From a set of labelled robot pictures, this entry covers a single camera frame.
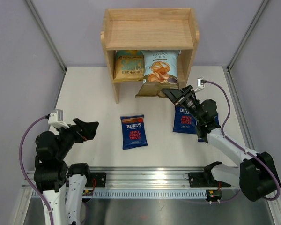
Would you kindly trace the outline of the light blue cassava chips bag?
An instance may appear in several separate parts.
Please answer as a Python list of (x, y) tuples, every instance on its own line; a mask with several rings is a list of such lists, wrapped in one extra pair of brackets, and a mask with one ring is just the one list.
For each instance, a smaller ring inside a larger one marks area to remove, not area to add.
[(179, 50), (143, 50), (143, 85), (135, 95), (165, 98), (162, 89), (178, 89), (177, 58)]

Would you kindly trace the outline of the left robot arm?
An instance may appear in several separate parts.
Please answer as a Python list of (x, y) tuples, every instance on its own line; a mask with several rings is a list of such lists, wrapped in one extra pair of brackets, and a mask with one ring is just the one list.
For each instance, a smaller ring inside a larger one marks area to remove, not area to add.
[(75, 118), (74, 125), (50, 117), (48, 123), (58, 134), (46, 131), (36, 138), (34, 181), (44, 206), (49, 206), (46, 222), (55, 225), (79, 225), (83, 190), (96, 186), (87, 163), (68, 166), (64, 161), (75, 143), (93, 140), (99, 123)]

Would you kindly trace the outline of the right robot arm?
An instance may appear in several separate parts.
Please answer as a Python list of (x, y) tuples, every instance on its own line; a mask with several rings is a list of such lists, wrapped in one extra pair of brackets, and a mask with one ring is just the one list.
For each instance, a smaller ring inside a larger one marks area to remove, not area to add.
[(191, 85), (182, 89), (164, 88), (162, 92), (174, 105), (184, 107), (196, 119), (198, 138), (219, 149), (237, 165), (236, 168), (221, 162), (208, 165), (209, 171), (203, 174), (207, 185), (213, 186), (219, 181), (228, 183), (240, 189), (252, 202), (260, 198), (269, 200), (267, 195), (272, 192), (276, 192), (272, 201), (279, 198), (281, 184), (273, 158), (267, 152), (258, 153), (228, 137), (224, 126), (216, 122), (218, 112), (214, 100), (200, 102)]

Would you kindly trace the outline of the tan kettle chips bag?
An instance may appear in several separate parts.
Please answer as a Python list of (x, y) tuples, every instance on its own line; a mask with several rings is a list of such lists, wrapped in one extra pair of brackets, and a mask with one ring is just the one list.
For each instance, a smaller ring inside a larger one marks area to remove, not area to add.
[(138, 82), (143, 80), (144, 55), (139, 50), (119, 50), (116, 52), (114, 83)]

